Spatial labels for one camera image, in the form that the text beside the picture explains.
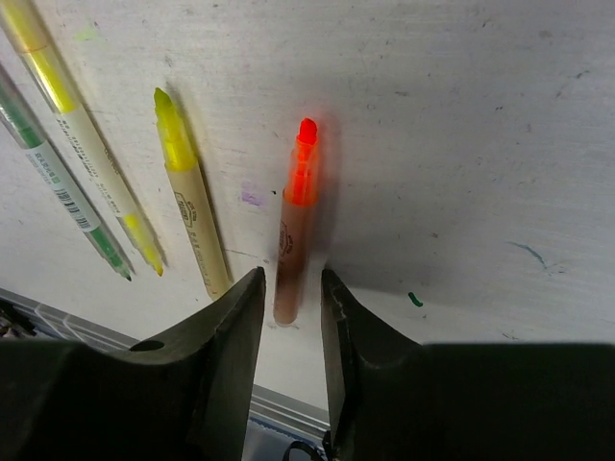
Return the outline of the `yellow highlighter pen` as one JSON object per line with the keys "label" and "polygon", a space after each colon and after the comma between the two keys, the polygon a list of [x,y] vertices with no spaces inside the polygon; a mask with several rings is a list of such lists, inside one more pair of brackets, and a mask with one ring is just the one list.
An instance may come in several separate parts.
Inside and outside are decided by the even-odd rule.
{"label": "yellow highlighter pen", "polygon": [[188,240],[209,297],[216,301],[232,286],[199,157],[171,97],[154,92],[157,129],[170,181]]}

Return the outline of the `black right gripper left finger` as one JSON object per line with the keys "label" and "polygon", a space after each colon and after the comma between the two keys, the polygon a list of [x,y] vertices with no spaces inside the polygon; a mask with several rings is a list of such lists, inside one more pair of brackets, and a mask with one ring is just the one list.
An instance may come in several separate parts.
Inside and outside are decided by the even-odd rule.
{"label": "black right gripper left finger", "polygon": [[5,460],[238,460],[264,315],[255,268],[223,297],[121,352],[1,345]]}

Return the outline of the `orange highlighter pen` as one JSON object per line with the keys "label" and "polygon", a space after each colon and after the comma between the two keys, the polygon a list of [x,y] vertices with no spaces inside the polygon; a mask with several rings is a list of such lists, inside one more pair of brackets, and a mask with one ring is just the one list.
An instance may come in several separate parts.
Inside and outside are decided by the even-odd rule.
{"label": "orange highlighter pen", "polygon": [[295,138],[283,189],[273,304],[274,321],[280,326],[295,322],[302,301],[313,214],[318,200],[319,160],[317,124],[305,118]]}

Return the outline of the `yellow gel pen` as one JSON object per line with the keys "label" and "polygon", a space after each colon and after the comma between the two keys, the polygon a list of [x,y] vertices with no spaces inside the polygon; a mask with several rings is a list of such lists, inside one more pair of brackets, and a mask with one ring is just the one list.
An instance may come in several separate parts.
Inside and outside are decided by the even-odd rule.
{"label": "yellow gel pen", "polygon": [[3,1],[1,27],[132,245],[158,276],[159,243],[31,1]]}

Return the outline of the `green gel pen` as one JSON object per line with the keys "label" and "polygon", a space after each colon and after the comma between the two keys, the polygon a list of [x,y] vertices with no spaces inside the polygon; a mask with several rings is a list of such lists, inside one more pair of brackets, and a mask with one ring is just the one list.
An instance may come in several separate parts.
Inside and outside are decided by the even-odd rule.
{"label": "green gel pen", "polygon": [[1,123],[91,246],[115,273],[131,280],[131,267],[119,243],[61,159],[6,70],[1,71]]}

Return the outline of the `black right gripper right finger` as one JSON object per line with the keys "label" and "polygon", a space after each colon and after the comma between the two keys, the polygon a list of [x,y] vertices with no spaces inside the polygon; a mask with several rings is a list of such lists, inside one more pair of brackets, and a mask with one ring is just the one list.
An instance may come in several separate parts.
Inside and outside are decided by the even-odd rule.
{"label": "black right gripper right finger", "polygon": [[332,460],[610,460],[614,348],[419,344],[321,275]]}

